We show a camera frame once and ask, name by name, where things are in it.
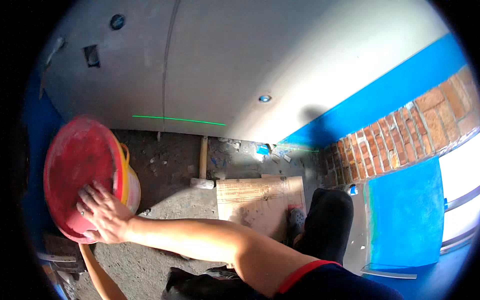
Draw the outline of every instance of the wooden hammer handle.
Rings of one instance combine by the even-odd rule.
[[[207,177],[207,145],[208,145],[208,136],[202,136],[202,143],[200,145],[200,179],[205,179]]]

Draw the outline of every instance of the hand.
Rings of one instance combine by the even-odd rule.
[[[93,185],[99,193],[89,185],[78,191],[83,201],[77,203],[78,211],[97,228],[84,235],[106,244],[126,241],[133,213],[100,183],[94,181]]]

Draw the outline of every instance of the hammer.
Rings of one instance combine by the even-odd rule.
[[[207,145],[208,137],[206,135],[202,136],[202,141],[200,144],[200,178],[190,178],[190,186],[192,188],[201,188],[201,189],[213,189],[215,183],[213,180],[207,180]]]

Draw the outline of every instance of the bucket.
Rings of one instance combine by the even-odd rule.
[[[107,127],[88,117],[77,117],[59,130],[48,148],[43,186],[50,215],[67,238],[82,244],[95,242],[83,232],[96,227],[76,209],[81,201],[79,189],[93,180],[136,212],[140,182],[129,161],[127,146],[120,144]]]

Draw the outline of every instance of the red bucket lid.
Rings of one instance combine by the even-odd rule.
[[[77,211],[76,203],[81,201],[78,191],[96,180],[121,199],[121,155],[111,131],[87,117],[75,118],[53,139],[43,171],[45,199],[53,221],[69,239],[95,242],[83,235],[96,227]]]

